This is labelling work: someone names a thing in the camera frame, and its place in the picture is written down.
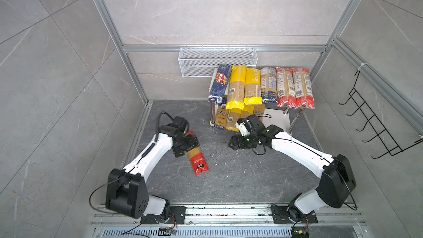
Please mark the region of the yellow Pastatime spaghetti bag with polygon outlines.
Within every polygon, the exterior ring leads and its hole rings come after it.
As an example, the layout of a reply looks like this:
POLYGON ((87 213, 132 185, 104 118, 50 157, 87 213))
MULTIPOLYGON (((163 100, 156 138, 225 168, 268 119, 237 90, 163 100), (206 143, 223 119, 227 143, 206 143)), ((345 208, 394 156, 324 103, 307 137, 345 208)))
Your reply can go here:
POLYGON ((256 68, 248 68, 245 79, 245 105, 261 105, 261 71, 256 68))

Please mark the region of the red label spaghetti bag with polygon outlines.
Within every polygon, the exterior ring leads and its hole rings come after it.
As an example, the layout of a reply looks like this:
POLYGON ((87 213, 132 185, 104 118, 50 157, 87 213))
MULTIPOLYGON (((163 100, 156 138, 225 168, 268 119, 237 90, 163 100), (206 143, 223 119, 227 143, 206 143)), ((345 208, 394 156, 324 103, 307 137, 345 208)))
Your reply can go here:
POLYGON ((296 108, 293 72, 289 68, 276 68, 277 107, 296 108))

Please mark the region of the blue Barilla spaghetti pack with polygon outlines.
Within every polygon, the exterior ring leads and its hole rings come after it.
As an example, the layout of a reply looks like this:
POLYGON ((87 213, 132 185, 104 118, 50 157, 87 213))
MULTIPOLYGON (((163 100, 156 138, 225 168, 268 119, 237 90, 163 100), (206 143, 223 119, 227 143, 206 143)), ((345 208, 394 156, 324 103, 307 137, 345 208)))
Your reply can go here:
POLYGON ((208 101, 221 105, 224 101, 231 76, 231 65, 219 65, 213 73, 208 101))

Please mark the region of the blue end spaghetti bag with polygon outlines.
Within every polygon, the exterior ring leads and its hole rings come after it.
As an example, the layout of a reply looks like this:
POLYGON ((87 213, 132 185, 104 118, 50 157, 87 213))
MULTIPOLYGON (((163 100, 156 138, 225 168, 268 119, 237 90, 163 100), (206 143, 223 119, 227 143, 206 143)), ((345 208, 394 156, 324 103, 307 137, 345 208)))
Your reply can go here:
POLYGON ((261 97, 264 104, 277 103, 276 70, 273 67, 261 69, 261 97))

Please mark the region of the Ankara blue spaghetti bag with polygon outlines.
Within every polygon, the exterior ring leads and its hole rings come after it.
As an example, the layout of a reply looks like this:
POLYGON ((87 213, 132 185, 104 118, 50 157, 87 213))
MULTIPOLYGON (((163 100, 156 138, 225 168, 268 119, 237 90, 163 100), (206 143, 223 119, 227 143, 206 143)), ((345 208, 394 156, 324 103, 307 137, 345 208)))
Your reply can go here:
POLYGON ((253 109, 253 114, 258 116, 260 121, 263 121, 263 114, 265 111, 265 104, 262 105, 255 105, 253 109))

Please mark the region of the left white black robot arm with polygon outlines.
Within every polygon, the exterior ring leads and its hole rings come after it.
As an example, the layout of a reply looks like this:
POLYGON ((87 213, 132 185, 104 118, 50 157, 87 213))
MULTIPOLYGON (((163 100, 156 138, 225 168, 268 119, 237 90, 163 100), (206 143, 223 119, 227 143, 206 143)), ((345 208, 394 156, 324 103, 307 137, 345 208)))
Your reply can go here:
POLYGON ((179 158, 196 148, 199 142, 190 131, 189 122, 183 117, 160 112, 150 143, 124 168, 113 169, 108 182, 97 188, 106 188, 107 214, 122 214, 134 219, 152 216, 158 222, 167 221, 171 216, 170 202, 149 194, 148 177, 168 151, 179 158))

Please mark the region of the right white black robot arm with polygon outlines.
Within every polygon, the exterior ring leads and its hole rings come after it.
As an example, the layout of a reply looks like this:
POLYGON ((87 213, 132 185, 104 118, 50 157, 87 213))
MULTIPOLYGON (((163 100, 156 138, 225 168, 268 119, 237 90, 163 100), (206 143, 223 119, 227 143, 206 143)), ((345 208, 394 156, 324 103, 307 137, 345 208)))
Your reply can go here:
POLYGON ((348 198, 353 198, 356 180, 347 157, 318 151, 276 125, 266 127, 257 115, 238 120, 236 128, 239 134, 231 137, 231 149, 254 150, 261 145, 287 155, 319 178, 317 187, 297 195, 289 203, 286 213, 290 221, 303 221, 322 207, 341 208, 348 198))

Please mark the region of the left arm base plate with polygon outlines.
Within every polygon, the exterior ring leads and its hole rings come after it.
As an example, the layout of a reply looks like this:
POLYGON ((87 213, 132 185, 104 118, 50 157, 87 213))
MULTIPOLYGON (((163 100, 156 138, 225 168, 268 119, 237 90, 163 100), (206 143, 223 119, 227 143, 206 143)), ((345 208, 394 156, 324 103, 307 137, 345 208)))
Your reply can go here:
POLYGON ((171 206, 165 208, 164 213, 161 215, 146 215, 141 217, 141 224, 171 224, 174 222, 176 225, 183 224, 186 217, 186 207, 184 206, 171 206))

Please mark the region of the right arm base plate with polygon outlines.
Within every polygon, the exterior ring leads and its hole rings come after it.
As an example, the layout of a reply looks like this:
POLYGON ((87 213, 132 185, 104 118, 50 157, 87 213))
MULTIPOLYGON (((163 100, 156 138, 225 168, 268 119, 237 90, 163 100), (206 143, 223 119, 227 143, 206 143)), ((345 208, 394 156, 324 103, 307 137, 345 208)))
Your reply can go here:
POLYGON ((275 224, 289 224, 289 223, 318 223, 314 211, 309 214, 302 214, 294 207, 271 205, 271 215, 275 224))

